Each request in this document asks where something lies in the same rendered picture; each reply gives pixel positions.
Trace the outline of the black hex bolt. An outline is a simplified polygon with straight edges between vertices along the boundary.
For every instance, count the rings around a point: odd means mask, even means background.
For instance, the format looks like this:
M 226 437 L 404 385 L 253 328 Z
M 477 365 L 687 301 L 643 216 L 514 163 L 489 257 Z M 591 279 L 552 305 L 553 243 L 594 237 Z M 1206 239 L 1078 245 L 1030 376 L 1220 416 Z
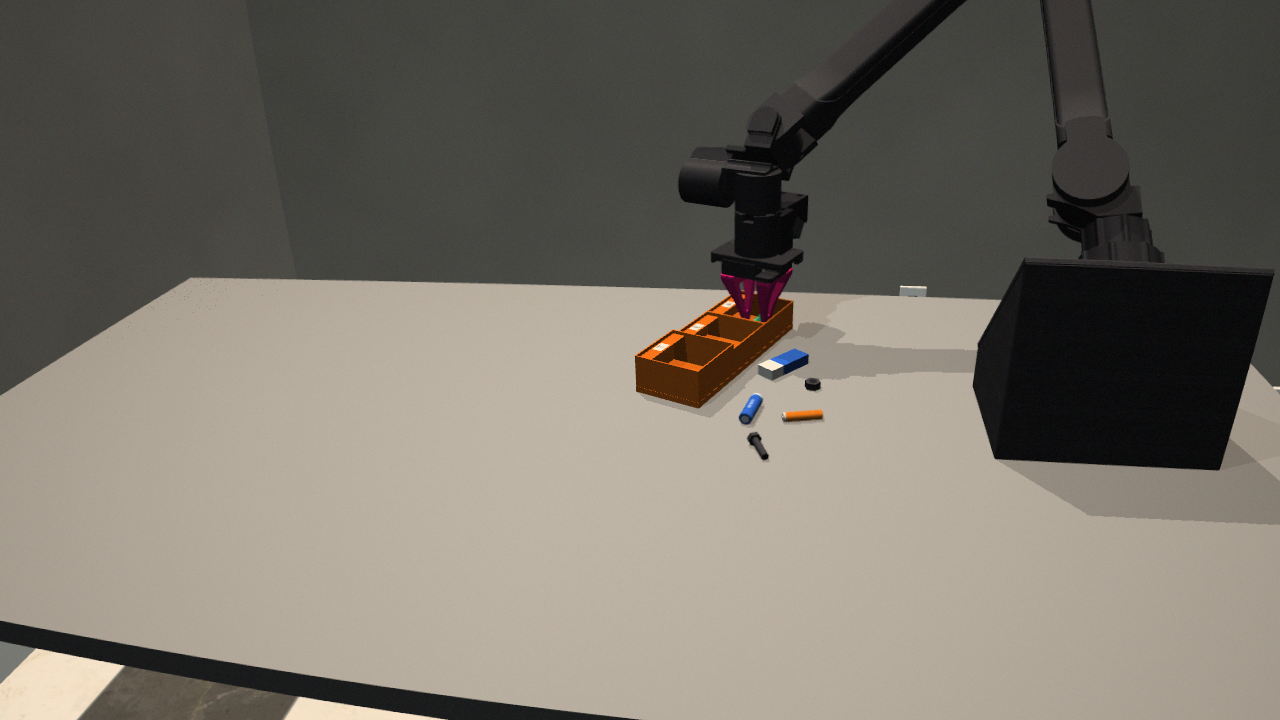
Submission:
M 748 442 L 751 446 L 754 445 L 754 447 L 756 448 L 756 452 L 760 455 L 762 460 L 767 460 L 769 457 L 769 455 L 767 454 L 767 451 L 763 447 L 763 445 L 762 445 L 760 441 L 762 441 L 762 437 L 758 434 L 758 432 L 753 432 L 753 433 L 750 433 L 748 436 Z

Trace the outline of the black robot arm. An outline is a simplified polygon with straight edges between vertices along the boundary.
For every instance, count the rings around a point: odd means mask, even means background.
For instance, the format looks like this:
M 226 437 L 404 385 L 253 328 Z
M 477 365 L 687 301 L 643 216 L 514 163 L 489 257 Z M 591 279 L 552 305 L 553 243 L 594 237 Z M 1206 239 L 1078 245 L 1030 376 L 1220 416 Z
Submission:
M 695 149 L 678 174 L 680 197 L 730 208 L 735 196 L 735 211 L 750 222 L 781 210 L 780 255 L 794 249 L 808 195 L 782 191 L 781 199 L 781 181 L 790 181 L 867 88 L 965 1 L 891 0 L 819 67 L 762 102 L 748 118 L 744 146 Z M 1091 0 L 1041 0 L 1041 12 L 1059 147 L 1048 222 L 1082 243 L 1078 259 L 1165 263 L 1142 218 L 1140 184 L 1130 184 L 1129 158 L 1112 136 Z

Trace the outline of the orange rack of three bins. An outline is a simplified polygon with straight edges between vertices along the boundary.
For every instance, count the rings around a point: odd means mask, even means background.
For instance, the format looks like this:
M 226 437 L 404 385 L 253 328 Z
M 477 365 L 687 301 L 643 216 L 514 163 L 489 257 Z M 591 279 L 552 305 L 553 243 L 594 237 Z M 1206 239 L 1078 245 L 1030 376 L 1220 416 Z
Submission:
M 754 322 L 758 315 L 756 293 L 750 320 L 740 318 L 728 296 L 681 331 L 669 331 L 635 355 L 636 392 L 701 407 L 794 329 L 791 300 L 778 299 L 765 323 Z

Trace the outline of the blue aa battery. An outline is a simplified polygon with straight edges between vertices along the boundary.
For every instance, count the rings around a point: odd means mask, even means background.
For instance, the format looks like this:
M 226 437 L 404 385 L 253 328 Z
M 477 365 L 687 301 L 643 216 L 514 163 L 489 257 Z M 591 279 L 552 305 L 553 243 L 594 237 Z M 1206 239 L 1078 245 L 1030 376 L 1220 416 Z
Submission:
M 763 402 L 762 395 L 758 393 L 751 395 L 745 407 L 742 407 L 742 413 L 740 413 L 739 415 L 739 421 L 741 421 L 745 425 L 750 424 L 758 409 L 762 406 L 762 402 Z

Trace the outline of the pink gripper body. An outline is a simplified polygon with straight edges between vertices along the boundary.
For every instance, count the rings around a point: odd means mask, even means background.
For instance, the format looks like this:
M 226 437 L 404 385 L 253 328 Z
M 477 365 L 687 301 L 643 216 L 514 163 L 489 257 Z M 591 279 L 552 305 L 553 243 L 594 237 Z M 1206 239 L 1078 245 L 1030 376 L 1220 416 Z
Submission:
M 719 261 L 724 275 L 762 283 L 780 279 L 792 263 L 803 263 L 801 249 L 790 249 L 780 255 L 780 215 L 781 210 L 753 217 L 750 222 L 748 214 L 735 211 L 735 240 L 710 251 L 710 263 Z

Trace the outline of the blue rectangular block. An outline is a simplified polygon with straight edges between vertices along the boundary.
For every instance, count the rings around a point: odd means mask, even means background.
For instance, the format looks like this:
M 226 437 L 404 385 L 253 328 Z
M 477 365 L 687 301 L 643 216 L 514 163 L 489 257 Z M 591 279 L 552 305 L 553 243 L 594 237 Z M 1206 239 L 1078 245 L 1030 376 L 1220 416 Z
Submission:
M 809 354 L 804 354 L 797 348 L 792 348 L 788 352 L 781 354 L 780 356 L 772 357 L 765 363 L 758 364 L 758 375 L 763 375 L 769 380 L 774 380 L 781 375 L 796 370 L 800 366 L 808 364 Z

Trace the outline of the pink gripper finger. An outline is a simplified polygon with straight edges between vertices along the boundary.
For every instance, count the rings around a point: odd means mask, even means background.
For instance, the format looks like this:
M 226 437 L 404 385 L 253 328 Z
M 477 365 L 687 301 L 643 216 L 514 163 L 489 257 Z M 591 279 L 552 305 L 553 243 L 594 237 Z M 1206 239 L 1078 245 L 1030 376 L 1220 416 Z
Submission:
M 736 306 L 739 309 L 740 316 L 745 318 L 745 319 L 750 319 L 751 310 L 753 310 L 753 297 L 754 297 L 754 290 L 755 290 L 755 281 L 750 281 L 750 279 L 745 279 L 745 278 L 740 278 L 740 277 L 733 277 L 733 275 L 724 275 L 722 273 L 721 273 L 721 281 L 723 282 L 726 290 L 730 292 L 730 296 L 733 299 L 733 302 L 736 304 Z M 740 283 L 741 282 L 742 282 L 742 286 L 744 286 L 745 304 L 744 304 L 742 293 L 741 293 L 741 290 L 740 290 Z
M 771 319 L 774 311 L 774 305 L 785 290 L 785 284 L 787 284 L 790 275 L 792 275 L 792 268 L 788 269 L 785 275 L 781 275 L 780 279 L 773 283 L 756 282 L 756 296 L 762 322 L 768 322 Z

